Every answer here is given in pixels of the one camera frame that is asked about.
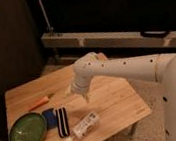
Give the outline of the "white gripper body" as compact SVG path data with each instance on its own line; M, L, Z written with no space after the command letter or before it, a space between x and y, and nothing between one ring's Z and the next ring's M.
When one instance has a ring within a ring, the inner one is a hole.
M89 87L91 84L91 78L86 76L81 76L80 74L75 75L75 77L73 78L70 84L71 84L70 90L72 93L76 93L86 98L88 91L90 89Z

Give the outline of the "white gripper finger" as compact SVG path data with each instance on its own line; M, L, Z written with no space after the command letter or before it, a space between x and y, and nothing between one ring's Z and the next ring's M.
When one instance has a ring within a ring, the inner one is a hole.
M65 91L64 96L67 97L67 96L69 96L71 94L72 94L72 90L70 89L70 87L68 87L67 90Z
M90 101L89 101L89 96L88 96L88 95L84 95L84 99L85 99L85 101L86 101L87 103L90 102Z

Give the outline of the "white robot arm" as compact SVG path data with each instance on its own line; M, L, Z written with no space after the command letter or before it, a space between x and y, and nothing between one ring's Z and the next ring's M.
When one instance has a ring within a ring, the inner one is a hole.
M165 88L166 141L176 141L176 53L107 59L102 53L89 52L73 63L73 80L67 95L78 94L89 100L88 92L95 76L112 76L155 81Z

